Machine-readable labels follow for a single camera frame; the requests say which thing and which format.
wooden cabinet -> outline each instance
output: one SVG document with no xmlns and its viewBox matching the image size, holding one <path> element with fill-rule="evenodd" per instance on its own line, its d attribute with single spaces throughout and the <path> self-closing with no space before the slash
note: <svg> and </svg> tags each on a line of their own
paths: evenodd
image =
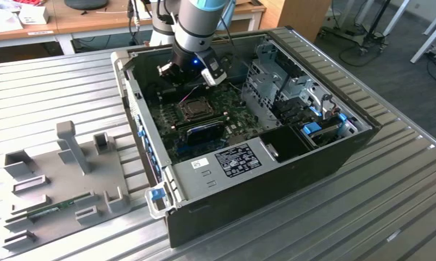
<svg viewBox="0 0 436 261">
<path fill-rule="evenodd" d="M 331 0 L 259 0 L 267 7 L 261 29 L 292 26 L 309 40 L 316 40 Z"/>
</svg>

motherboard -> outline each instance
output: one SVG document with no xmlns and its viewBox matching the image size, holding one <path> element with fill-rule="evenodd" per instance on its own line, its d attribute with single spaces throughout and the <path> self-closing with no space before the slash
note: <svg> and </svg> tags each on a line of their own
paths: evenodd
<svg viewBox="0 0 436 261">
<path fill-rule="evenodd" d="M 189 94 L 183 100 L 151 104 L 173 164 L 239 144 L 264 131 L 240 92 L 237 86 L 224 83 L 209 91 L 197 91 L 199 95 Z"/>
</svg>

white sticker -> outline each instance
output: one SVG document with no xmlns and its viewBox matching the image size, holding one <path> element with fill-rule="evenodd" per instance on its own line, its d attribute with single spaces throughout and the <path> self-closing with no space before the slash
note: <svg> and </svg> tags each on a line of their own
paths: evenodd
<svg viewBox="0 0 436 261">
<path fill-rule="evenodd" d="M 207 166 L 208 164 L 209 164 L 208 159 L 203 158 L 203 159 L 199 159 L 199 160 L 192 162 L 192 167 L 193 167 L 193 169 L 197 169 L 197 168 L 200 168 L 203 166 Z"/>
<path fill-rule="evenodd" d="M 53 31 L 40 31 L 40 32 L 31 32 L 28 35 L 41 35 L 41 34 L 53 34 Z"/>
</svg>

slotted aluminum table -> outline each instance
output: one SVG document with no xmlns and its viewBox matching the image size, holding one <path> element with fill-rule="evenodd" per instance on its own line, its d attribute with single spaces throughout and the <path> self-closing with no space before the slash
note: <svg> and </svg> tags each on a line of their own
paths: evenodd
<svg viewBox="0 0 436 261">
<path fill-rule="evenodd" d="M 56 150 L 51 132 L 63 120 L 75 122 L 79 142 L 107 131 L 135 205 L 12 260 L 436 260 L 436 140 L 299 34 L 275 32 L 384 128 L 337 173 L 176 249 L 143 199 L 148 182 L 111 51 L 0 64 L 0 154 Z M 0 236 L 9 182 L 0 170 Z M 1 244 L 0 259 L 8 255 Z"/>
</svg>

green circuit board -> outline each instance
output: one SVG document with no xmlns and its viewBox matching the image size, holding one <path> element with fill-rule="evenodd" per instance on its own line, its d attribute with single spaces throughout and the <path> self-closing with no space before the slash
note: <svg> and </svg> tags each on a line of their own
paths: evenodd
<svg viewBox="0 0 436 261">
<path fill-rule="evenodd" d="M 183 109 L 187 102 L 208 104 L 207 117 L 189 119 Z M 151 114 L 173 164 L 237 144 L 264 131 L 257 118 L 241 103 L 240 91 L 227 84 L 215 87 L 208 95 L 187 99 L 183 103 L 151 106 Z M 223 122 L 225 126 L 219 139 L 193 147 L 184 145 L 188 130 L 216 122 Z"/>
</svg>

